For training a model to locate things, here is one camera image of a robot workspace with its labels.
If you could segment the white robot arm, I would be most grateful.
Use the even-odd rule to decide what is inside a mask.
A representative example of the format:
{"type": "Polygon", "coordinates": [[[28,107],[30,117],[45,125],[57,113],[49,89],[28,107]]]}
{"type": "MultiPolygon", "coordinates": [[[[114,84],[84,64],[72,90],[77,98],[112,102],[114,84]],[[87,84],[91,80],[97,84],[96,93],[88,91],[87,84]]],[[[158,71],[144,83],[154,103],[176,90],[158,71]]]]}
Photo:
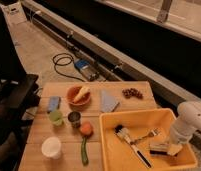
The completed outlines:
{"type": "Polygon", "coordinates": [[[167,154],[178,154],[193,134],[201,131],[201,101],[185,101],[177,107],[178,117],[171,124],[167,154]]]}

